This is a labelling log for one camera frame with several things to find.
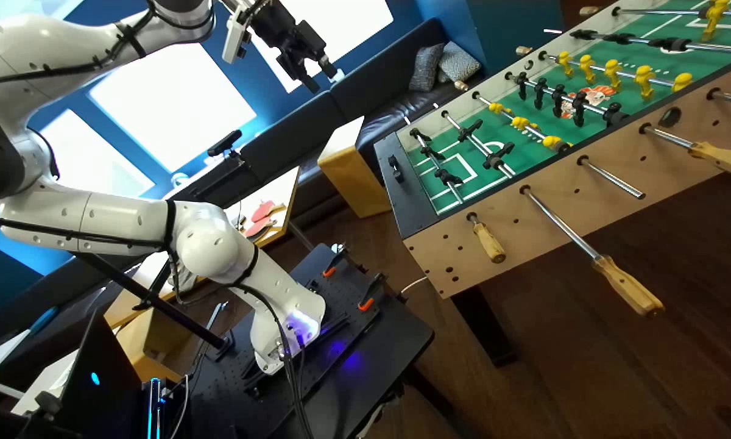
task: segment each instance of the black table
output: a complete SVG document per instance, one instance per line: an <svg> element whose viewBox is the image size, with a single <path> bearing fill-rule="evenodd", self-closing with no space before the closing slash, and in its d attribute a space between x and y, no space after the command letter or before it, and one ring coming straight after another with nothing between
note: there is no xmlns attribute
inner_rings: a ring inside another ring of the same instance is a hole
<svg viewBox="0 0 731 439"><path fill-rule="evenodd" d="M358 313L356 303L372 275L343 258L337 263L334 278L322 278L331 257L326 246L317 246L292 270L295 280L326 298L323 326L341 317L348 319L306 350L297 374L313 435L319 439L353 437L408 375L444 409L440 414L454 414L444 396L412 368L434 333L392 295L383 295L371 313ZM220 361L199 361L186 419L189 437L302 437L283 374L261 380L259 396L248 391L248 378L241 374L252 361L248 326L252 319L243 319L231 329L237 351Z"/></svg>

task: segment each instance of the blue light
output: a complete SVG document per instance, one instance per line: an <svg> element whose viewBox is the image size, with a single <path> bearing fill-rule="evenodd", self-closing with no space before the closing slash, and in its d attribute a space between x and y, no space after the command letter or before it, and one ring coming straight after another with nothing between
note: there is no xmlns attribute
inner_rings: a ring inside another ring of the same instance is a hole
<svg viewBox="0 0 731 439"><path fill-rule="evenodd" d="M99 387L99 375L94 370L90 370L90 380L94 387Z"/></svg>

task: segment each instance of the green playing field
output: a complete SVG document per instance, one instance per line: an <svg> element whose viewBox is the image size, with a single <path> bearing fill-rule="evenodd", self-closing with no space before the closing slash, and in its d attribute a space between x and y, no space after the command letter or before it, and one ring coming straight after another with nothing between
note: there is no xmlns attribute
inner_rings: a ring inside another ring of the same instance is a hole
<svg viewBox="0 0 731 439"><path fill-rule="evenodd" d="M678 8L678 11L698 11L704 2L690 2L690 0L669 0L662 8ZM639 17L634 24L618 29L634 36L646 40L661 40L661 36L679 36L679 40L701 40L701 29L706 27L699 17L666 17L666 14L646 14ZM715 45L731 45L731 17L722 17L717 34L712 40ZM622 79L622 90L612 96L612 84L604 73L594 72L594 80L588 84L585 75L578 68L581 56L589 53L594 67L604 67L610 59L616 59L622 63L622 73L634 73L639 67L650 67L652 79L662 80L667 86L652 84L652 98L643 101L641 89L632 79ZM624 116L635 116L646 106L662 103L673 96L669 84L679 73L690 73L695 80L706 79L710 73L722 72L731 63L731 53L723 52L687 52L687 53L666 53L652 46L641 45L615 45L615 41L598 41L582 53L572 53L572 75L567 79L561 67L544 73L545 86L555 89L563 86L565 94L588 90L588 98L598 96L600 103L594 108L606 111L610 103L618 103ZM571 116L572 111L565 108L565 116L557 119L553 116L553 101L550 96L544 96L542 111L534 108L534 75L529 73L529 90L526 101L520 98L520 94L504 96L500 103L509 108L512 116L526 117L534 129L542 135L561 137L571 147L582 145L585 139L600 135L606 129L604 119L598 113L585 113L585 128L578 128ZM509 119L504 116L494 116L489 111L460 119L462 128L470 128L476 119L483 119L483 128L476 133L477 139L487 145L489 151L496 151L500 142L512 142L515 151L504 157L507 167L517 174L517 179L545 163L555 157L555 151L544 148L542 142L532 139L529 135L522 135L509 128ZM444 155L444 169L454 175L459 175L462 183L454 190L449 190L436 175L434 163L419 151L410 151L410 158L421 179L421 185L436 209L436 214L454 209L459 205L459 197L465 203L470 197L477 197L479 194L489 194L496 185L501 185L507 179L500 170L484 169L484 157L470 145L459 142L459 133L449 129L432 139L429 145L434 151Z"/></svg>

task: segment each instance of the foosball table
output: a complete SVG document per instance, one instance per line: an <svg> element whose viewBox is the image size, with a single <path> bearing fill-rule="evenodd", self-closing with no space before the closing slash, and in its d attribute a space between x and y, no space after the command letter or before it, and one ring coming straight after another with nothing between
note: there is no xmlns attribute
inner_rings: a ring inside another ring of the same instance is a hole
<svg viewBox="0 0 731 439"><path fill-rule="evenodd" d="M622 0L555 34L376 147L398 230L440 298L576 242L661 313L585 234L731 174L731 2Z"/></svg>

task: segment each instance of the floor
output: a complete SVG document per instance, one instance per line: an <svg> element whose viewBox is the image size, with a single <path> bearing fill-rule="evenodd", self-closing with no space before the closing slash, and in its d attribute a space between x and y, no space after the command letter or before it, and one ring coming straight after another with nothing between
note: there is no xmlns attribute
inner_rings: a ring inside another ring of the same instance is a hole
<svg viewBox="0 0 731 439"><path fill-rule="evenodd" d="M358 219L341 209L304 231L317 245L345 242L350 258L394 290L421 275L389 213ZM436 333L419 370L483 437L731 437L731 179L589 242L639 273L667 309L635 317L576 246L563 246L479 286L520 350L501 368L429 283L408 290L408 305ZM304 248L286 239L267 253L292 268ZM456 435L408 387L367 437Z"/></svg>

